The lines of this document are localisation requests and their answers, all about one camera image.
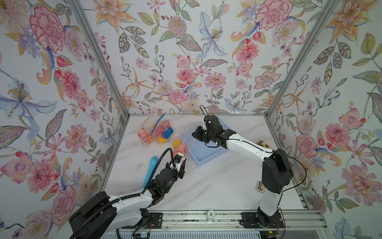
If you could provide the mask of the clear pink bag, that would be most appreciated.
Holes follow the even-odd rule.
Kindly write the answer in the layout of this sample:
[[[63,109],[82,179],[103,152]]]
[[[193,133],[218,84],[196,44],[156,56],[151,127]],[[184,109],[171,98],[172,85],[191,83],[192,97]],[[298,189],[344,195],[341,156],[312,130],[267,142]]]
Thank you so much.
[[[181,153],[186,157],[191,157],[195,162],[203,160],[203,144],[192,136],[198,125],[187,124],[178,128],[172,144],[174,154]]]

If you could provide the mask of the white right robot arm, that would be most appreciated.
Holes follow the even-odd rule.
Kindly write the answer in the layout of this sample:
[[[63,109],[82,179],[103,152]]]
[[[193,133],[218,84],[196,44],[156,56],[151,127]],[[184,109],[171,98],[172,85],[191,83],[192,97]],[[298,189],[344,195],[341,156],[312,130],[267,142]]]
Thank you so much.
[[[279,215],[282,193],[293,178],[293,171],[287,154],[282,149],[268,150],[250,142],[231,129],[224,129],[215,115],[206,115],[203,125],[192,133],[193,138],[208,144],[239,153],[257,163],[262,169],[264,196],[257,209],[257,220],[266,227]]]

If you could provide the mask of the clear blue-zipper zip bag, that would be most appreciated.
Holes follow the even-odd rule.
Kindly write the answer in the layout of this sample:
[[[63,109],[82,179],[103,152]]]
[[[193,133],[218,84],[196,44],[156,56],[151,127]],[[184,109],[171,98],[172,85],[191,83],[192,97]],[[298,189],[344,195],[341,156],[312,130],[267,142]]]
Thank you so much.
[[[162,114],[154,123],[151,134],[158,143],[166,143],[174,134],[174,129],[167,114]]]

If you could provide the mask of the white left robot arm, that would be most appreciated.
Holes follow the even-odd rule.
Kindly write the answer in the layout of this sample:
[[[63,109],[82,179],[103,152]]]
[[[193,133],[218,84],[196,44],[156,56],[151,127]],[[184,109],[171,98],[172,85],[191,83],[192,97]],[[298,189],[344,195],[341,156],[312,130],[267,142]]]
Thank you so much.
[[[123,227],[145,227],[148,208],[161,202],[178,179],[185,174],[186,158],[177,153],[174,159],[145,187],[133,194],[108,196],[102,191],[93,196],[70,218],[72,239],[99,239],[106,232]]]

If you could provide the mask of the clear pink-zipper zip bag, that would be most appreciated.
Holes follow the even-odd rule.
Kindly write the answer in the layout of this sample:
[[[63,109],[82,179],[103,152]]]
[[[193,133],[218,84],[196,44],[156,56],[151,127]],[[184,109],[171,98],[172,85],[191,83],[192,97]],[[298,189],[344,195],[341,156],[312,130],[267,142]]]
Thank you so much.
[[[155,105],[137,130],[137,135],[143,144],[149,146],[154,141],[153,130],[158,119],[158,108]]]

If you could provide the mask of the yellow red peach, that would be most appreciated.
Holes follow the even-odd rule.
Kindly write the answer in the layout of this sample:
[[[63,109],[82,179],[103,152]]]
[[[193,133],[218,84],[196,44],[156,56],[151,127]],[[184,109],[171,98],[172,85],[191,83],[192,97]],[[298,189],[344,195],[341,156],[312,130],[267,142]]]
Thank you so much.
[[[173,142],[173,147],[177,147],[180,143],[181,141],[179,139],[175,139]]]

